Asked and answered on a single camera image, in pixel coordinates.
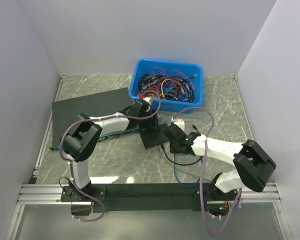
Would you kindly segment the small black network switch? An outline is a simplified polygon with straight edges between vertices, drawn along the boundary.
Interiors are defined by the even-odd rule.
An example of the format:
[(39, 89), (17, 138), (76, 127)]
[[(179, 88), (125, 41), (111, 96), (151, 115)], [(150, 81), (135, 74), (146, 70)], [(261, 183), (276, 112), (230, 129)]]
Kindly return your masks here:
[(164, 135), (164, 130), (168, 127), (167, 123), (160, 124), (156, 129), (142, 130), (139, 135), (144, 148), (150, 149), (157, 145), (168, 142), (168, 138)]

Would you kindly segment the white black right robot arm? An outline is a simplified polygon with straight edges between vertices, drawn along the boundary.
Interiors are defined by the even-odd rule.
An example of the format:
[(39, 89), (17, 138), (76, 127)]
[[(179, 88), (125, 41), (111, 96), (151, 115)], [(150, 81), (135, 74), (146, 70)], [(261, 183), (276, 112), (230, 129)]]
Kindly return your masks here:
[(171, 124), (163, 134), (178, 154), (210, 157), (235, 167), (218, 173), (205, 192), (211, 201), (220, 201), (229, 193), (247, 187), (261, 193), (277, 165), (254, 140), (244, 143), (229, 142), (207, 137), (198, 132), (186, 134), (178, 125)]

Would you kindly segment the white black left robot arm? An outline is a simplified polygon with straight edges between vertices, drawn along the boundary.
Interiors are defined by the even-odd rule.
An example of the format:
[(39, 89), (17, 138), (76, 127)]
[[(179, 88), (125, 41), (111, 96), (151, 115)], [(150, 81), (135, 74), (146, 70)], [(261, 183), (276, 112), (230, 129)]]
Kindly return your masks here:
[(69, 187), (79, 201), (88, 198), (95, 201), (91, 190), (88, 158), (92, 155), (102, 136), (120, 134), (130, 129), (148, 130), (155, 125), (157, 110), (152, 108), (153, 98), (140, 97), (133, 105), (111, 115), (88, 117), (80, 114), (64, 133), (59, 145), (60, 156), (68, 161)]

